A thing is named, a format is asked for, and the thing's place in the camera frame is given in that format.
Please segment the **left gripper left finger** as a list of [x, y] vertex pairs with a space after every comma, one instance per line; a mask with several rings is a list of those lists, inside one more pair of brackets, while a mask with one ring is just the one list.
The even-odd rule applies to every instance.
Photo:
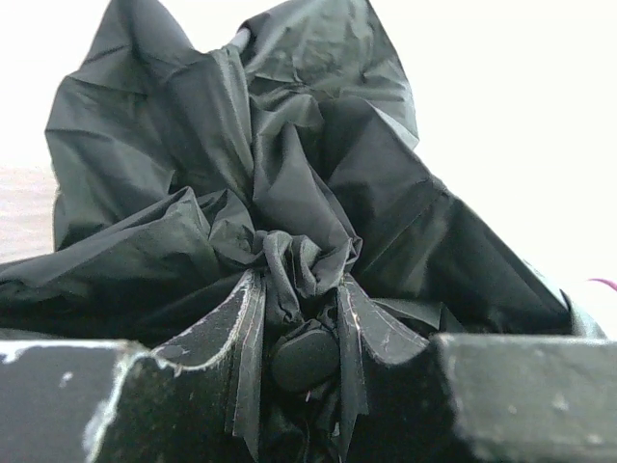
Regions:
[[95, 412], [98, 462], [256, 462], [265, 284], [246, 272], [152, 350], [125, 346]]

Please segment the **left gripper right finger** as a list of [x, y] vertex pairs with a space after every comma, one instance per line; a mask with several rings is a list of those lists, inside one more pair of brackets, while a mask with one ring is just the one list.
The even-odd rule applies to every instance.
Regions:
[[459, 340], [427, 340], [351, 277], [337, 290], [345, 462], [460, 462]]

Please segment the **black folding umbrella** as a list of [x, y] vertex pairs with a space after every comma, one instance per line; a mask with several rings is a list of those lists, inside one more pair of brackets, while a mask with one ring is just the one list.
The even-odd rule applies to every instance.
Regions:
[[265, 284], [256, 462], [345, 462], [337, 290], [460, 342], [460, 462], [612, 462], [616, 345], [416, 156], [409, 82], [366, 1], [288, 1], [195, 49], [109, 4], [46, 128], [55, 249], [1, 267], [1, 458], [98, 462], [125, 346]]

